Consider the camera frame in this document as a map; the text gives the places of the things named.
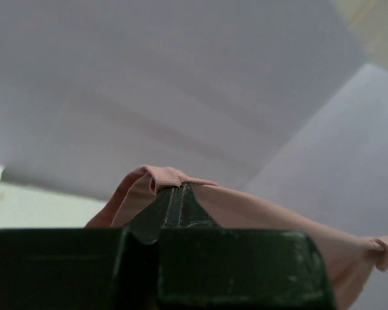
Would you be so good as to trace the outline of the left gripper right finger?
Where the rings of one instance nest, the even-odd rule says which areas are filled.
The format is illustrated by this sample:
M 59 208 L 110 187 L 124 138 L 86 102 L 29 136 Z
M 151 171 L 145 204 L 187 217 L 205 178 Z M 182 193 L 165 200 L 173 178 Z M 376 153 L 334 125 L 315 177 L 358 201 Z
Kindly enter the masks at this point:
M 191 184 L 182 184 L 179 202 L 178 227 L 221 228 L 211 214 L 197 201 Z

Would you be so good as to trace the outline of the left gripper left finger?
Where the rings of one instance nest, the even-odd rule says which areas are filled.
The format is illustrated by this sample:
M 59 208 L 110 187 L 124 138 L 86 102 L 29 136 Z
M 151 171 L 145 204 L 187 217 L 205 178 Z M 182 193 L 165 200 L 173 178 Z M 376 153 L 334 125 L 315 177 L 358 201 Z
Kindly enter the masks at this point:
M 180 190 L 181 187 L 162 189 L 152 203 L 129 221 L 129 232 L 143 244 L 155 243 Z

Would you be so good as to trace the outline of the pink t shirt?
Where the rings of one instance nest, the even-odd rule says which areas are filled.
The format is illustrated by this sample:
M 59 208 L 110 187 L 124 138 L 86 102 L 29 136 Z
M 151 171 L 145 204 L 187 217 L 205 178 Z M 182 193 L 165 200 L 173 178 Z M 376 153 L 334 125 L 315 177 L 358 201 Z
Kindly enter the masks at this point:
M 359 297 L 373 269 L 388 269 L 388 236 L 362 238 L 245 192 L 192 178 L 173 167 L 141 166 L 119 184 L 87 228 L 119 227 L 144 210 L 165 188 L 192 186 L 197 201 L 224 228 L 299 230 L 316 243 L 326 263 L 338 309 Z

